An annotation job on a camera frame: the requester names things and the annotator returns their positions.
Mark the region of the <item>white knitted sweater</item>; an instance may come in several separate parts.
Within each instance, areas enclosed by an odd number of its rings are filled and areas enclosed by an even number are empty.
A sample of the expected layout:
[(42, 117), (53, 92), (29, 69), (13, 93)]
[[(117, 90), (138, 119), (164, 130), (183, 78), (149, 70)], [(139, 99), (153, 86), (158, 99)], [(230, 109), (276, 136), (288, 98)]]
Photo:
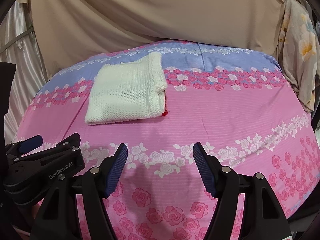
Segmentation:
[(162, 116), (165, 79), (159, 52), (116, 65), (104, 65), (89, 94), (85, 123), (112, 124)]

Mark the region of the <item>shiny satin curtain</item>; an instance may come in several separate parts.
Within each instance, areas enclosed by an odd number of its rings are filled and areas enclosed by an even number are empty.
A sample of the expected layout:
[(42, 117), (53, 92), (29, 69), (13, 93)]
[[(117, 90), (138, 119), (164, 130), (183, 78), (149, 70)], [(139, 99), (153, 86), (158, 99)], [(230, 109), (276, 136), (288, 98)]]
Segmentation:
[(1, 23), (1, 61), (16, 65), (9, 112), (4, 119), (4, 138), (8, 144), (16, 138), (34, 96), (48, 81), (27, 3), (16, 1)]

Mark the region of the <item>pink floral bed sheet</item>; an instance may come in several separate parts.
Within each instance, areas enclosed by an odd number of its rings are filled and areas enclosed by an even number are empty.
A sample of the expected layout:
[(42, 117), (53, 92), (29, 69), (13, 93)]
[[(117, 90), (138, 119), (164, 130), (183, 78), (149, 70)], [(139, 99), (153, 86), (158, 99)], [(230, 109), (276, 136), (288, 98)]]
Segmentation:
[[(100, 68), (159, 52), (168, 113), (111, 125), (85, 123)], [(199, 43), (162, 42), (98, 54), (59, 71), (28, 107), (16, 141), (43, 137), (43, 149), (78, 133), (87, 168), (126, 144), (128, 159), (105, 206), (118, 239), (203, 239), (216, 207), (193, 160), (193, 144), (236, 172), (261, 172), (286, 216), (319, 182), (311, 118), (263, 53)]]

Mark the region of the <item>beige curtain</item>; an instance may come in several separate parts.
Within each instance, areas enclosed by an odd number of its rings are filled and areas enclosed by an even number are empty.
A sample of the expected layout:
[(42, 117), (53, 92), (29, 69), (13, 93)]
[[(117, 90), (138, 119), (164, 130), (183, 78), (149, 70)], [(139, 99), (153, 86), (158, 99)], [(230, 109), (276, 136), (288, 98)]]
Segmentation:
[(30, 0), (49, 76), (99, 54), (160, 40), (275, 55), (284, 0)]

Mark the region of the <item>floral beige cloth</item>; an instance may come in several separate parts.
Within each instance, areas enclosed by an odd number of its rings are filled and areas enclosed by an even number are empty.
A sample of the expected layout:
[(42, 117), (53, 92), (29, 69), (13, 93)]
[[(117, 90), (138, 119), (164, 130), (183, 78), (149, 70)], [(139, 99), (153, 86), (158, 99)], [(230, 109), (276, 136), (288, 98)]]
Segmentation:
[(319, 41), (308, 11), (296, 0), (285, 1), (278, 61), (304, 110), (314, 111), (319, 86)]

